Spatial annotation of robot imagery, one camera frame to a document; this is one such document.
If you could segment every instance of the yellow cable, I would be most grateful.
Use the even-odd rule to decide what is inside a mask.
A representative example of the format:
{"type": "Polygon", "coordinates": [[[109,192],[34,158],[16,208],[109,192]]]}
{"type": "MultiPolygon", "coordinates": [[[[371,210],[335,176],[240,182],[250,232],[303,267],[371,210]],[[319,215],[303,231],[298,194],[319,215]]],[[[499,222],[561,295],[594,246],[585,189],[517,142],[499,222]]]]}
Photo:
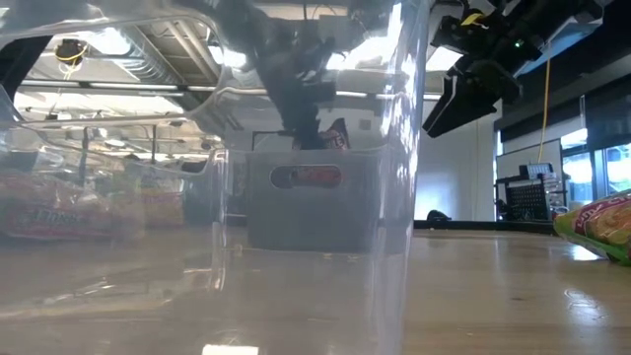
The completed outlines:
{"type": "Polygon", "coordinates": [[[67,57],[67,58],[64,58],[64,57],[60,57],[60,56],[58,56],[57,54],[55,54],[55,57],[56,57],[58,60],[60,60],[60,61],[70,61],[70,60],[76,60],[76,59],[78,59],[80,56],[82,56],[82,55],[86,52],[86,50],[88,50],[88,46],[87,46],[87,45],[86,45],[85,47],[83,47],[83,50],[82,50],[80,53],[75,54],[75,55],[73,55],[73,56],[69,56],[69,57],[67,57]]]}
{"type": "Polygon", "coordinates": [[[543,142],[545,141],[545,128],[548,125],[548,100],[550,98],[550,50],[548,48],[548,61],[545,69],[545,91],[543,93],[543,126],[541,127],[541,143],[539,144],[539,160],[543,158],[543,142]]]}

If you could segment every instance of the plastic container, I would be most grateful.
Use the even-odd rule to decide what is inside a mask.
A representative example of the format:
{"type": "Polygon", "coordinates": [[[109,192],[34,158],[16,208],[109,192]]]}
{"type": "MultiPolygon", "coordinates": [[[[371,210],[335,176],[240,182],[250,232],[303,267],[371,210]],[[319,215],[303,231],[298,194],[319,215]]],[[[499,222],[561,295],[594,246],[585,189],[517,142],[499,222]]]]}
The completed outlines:
{"type": "Polygon", "coordinates": [[[210,3],[21,0],[0,36],[192,18],[243,48],[260,36],[235,35],[249,29],[244,9],[307,10],[338,40],[357,41],[344,37],[360,26],[355,49],[328,64],[340,69],[326,73],[335,100],[318,104],[318,131],[345,118],[351,149],[295,150],[261,133],[283,129],[276,105],[255,71],[226,65],[214,95],[181,116],[225,147],[195,173],[59,139],[175,118],[26,122],[3,93],[0,353],[401,353],[429,1],[210,3]],[[225,112],[239,128],[213,131],[225,112]]]}

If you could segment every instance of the red label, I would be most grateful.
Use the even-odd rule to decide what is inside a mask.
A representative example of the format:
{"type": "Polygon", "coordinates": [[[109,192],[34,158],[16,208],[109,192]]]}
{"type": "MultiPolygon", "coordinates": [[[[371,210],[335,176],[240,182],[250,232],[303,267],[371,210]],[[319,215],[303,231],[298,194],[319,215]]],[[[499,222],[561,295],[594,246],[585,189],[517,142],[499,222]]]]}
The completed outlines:
{"type": "Polygon", "coordinates": [[[596,213],[605,211],[611,207],[619,206],[621,204],[631,201],[631,196],[617,196],[602,202],[591,204],[581,210],[579,218],[576,219],[574,225],[574,231],[580,235],[586,236],[585,225],[596,213]]]}

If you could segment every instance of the wall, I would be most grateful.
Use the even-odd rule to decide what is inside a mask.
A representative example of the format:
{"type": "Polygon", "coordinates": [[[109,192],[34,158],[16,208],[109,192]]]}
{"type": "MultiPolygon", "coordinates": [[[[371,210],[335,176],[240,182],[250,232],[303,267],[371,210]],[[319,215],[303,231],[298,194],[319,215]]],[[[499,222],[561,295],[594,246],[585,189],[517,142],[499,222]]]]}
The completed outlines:
{"type": "MultiPolygon", "coordinates": [[[[545,142],[559,139],[564,135],[576,132],[581,128],[585,128],[585,124],[584,121],[579,116],[577,116],[575,118],[564,120],[563,122],[547,127],[545,129],[545,137],[543,139],[545,142]]],[[[532,132],[522,137],[504,142],[504,153],[511,153],[516,150],[531,147],[540,143],[541,130],[539,129],[536,132],[532,132]]]]}
{"type": "MultiPolygon", "coordinates": [[[[435,104],[424,104],[423,119],[435,104]]],[[[415,219],[424,220],[438,209],[454,220],[495,220],[493,121],[500,115],[482,117],[439,138],[421,133],[415,219]]]]}

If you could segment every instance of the snack bag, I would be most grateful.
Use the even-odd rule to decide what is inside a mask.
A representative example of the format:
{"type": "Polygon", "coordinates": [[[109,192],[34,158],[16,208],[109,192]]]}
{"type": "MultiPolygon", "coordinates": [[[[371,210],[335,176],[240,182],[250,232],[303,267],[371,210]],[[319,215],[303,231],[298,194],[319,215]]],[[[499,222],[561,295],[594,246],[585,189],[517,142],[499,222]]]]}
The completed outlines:
{"type": "Polygon", "coordinates": [[[110,204],[88,188],[56,177],[0,173],[0,233],[37,240],[114,237],[110,204]]]}
{"type": "Polygon", "coordinates": [[[554,229],[568,242],[631,265],[631,190],[557,217],[554,229]]]}
{"type": "MultiPolygon", "coordinates": [[[[330,128],[326,131],[320,132],[318,136],[324,144],[324,149],[351,149],[351,144],[348,140],[348,131],[346,130],[346,120],[344,118],[335,119],[330,128]]],[[[299,140],[294,139],[292,149],[302,149],[302,144],[299,140]]]]}

